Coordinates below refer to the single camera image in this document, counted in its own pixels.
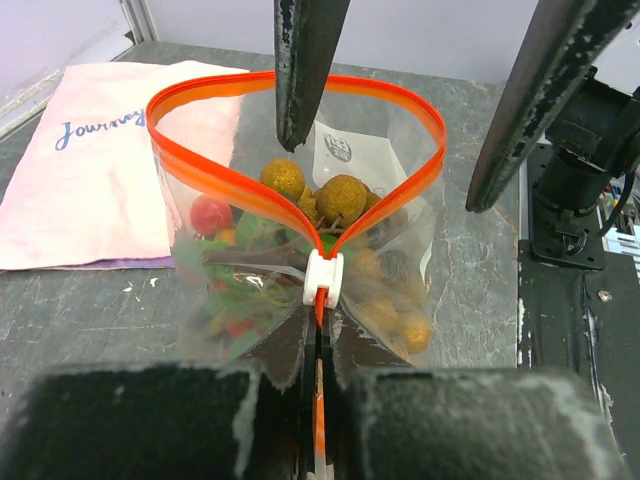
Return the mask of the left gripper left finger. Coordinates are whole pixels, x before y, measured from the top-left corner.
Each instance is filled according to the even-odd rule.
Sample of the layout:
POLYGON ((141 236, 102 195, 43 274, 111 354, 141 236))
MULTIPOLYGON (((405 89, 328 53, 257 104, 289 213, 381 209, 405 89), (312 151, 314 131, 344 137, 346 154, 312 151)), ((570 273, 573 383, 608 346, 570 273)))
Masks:
POLYGON ((5 479, 304 479, 314 469, 315 313, 295 302, 239 358, 76 364, 29 385, 5 479))

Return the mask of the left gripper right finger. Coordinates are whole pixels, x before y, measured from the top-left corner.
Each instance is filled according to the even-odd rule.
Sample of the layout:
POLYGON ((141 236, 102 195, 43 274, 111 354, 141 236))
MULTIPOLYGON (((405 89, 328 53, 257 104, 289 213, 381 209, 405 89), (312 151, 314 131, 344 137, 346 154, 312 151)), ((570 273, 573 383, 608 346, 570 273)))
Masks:
POLYGON ((405 362, 341 311, 321 328, 338 479, 626 479, 586 383, 563 369, 405 362))

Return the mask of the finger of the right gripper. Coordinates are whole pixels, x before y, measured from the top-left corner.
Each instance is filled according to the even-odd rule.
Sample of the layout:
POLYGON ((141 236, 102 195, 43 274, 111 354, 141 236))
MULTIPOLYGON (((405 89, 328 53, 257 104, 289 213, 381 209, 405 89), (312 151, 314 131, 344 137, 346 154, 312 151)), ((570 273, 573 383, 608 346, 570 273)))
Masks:
POLYGON ((537 3, 480 150, 467 211, 496 203, 594 60, 638 12, 638 0, 537 3))
POLYGON ((318 112, 349 0, 276 0, 276 132, 288 152, 304 144, 318 112))

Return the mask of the red cherry tomatoes sprig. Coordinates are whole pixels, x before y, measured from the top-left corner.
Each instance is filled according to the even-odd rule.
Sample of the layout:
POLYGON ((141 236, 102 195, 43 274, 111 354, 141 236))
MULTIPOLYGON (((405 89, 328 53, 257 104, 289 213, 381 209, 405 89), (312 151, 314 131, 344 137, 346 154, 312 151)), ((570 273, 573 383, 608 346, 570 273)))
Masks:
POLYGON ((194 300, 181 342, 194 357, 234 359, 291 313, 309 243, 281 223, 207 196, 192 210, 209 224, 181 233, 172 247, 194 300))

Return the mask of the brown longan bunch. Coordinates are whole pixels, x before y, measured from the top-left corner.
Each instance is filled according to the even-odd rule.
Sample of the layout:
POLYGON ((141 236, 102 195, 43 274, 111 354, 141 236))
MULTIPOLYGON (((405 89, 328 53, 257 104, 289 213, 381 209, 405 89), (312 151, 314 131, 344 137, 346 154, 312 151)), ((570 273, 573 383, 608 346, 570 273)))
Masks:
MULTIPOLYGON (((295 200, 298 209, 314 224, 326 251, 381 200, 364 182, 347 174, 336 175, 319 189, 311 190, 302 171, 285 159, 267 164, 260 181, 295 200)), ((194 202, 202 196, 207 195, 198 196, 189 211, 191 224, 198 230, 209 224, 203 213, 192 210, 194 202)), ((410 274, 407 253, 382 248, 383 243, 403 232, 407 225, 406 212, 400 209, 347 242, 341 250, 346 277, 342 292, 354 307, 357 322, 404 358, 424 351, 432 332, 431 321, 423 310, 427 290, 423 280, 410 274)))

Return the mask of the clear zip top bag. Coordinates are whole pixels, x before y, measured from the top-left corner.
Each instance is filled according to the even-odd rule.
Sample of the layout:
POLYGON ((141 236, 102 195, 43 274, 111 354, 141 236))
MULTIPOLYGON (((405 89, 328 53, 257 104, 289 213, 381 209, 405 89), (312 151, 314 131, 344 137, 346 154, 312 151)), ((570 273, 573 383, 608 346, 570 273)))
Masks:
POLYGON ((171 253, 180 234, 194 229, 189 211, 200 195, 281 223, 312 246, 296 302, 315 313, 314 469, 306 478, 319 479, 333 469, 326 446, 321 328, 329 311, 341 310, 357 322, 355 309, 342 292, 346 278, 342 247, 405 210, 406 229, 382 248, 407 253, 410 274, 425 284, 423 310, 432 327, 431 255, 442 206, 439 177, 447 135, 438 110, 414 92, 386 82, 333 75, 306 142, 289 153, 275 136, 275 85, 271 72, 171 85, 148 103, 147 128, 167 206, 171 253), (364 182, 381 200, 326 251, 295 200, 261 183, 263 168, 275 159, 292 161, 311 190, 347 174, 364 182))

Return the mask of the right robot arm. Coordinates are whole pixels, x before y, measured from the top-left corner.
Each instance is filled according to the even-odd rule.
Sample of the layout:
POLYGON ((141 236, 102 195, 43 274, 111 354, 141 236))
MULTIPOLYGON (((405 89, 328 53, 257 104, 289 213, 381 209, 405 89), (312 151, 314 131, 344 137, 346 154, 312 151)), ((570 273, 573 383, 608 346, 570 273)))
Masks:
MULTIPOLYGON (((274 5, 276 131, 294 151, 311 130, 345 22, 345 1, 274 5)), ((639 164, 639 97, 597 78, 596 58, 638 13, 635 1, 537 4, 481 148, 466 208, 495 204, 536 140, 553 156, 532 188, 530 213, 547 213, 554 264, 572 263, 595 233, 566 230, 588 214, 604 186, 632 183, 639 164)))

